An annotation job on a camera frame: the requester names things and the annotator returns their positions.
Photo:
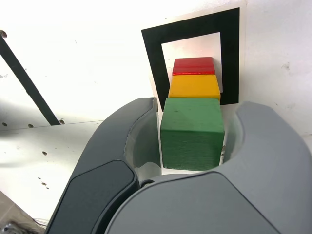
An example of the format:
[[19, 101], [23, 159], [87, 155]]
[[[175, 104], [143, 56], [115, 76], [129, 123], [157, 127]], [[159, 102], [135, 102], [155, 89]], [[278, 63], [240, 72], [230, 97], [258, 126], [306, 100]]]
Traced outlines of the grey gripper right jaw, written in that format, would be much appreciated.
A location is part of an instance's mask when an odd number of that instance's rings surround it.
[[236, 110], [225, 162], [153, 183], [116, 212], [108, 234], [309, 234], [312, 156], [271, 107]]

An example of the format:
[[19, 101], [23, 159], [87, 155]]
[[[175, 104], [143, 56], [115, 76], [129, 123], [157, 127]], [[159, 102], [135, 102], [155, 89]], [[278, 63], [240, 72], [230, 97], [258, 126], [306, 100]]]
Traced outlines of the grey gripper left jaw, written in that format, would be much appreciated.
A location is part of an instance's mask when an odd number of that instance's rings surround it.
[[136, 99], [105, 119], [86, 144], [48, 234], [102, 234], [140, 183], [161, 175], [158, 104]]

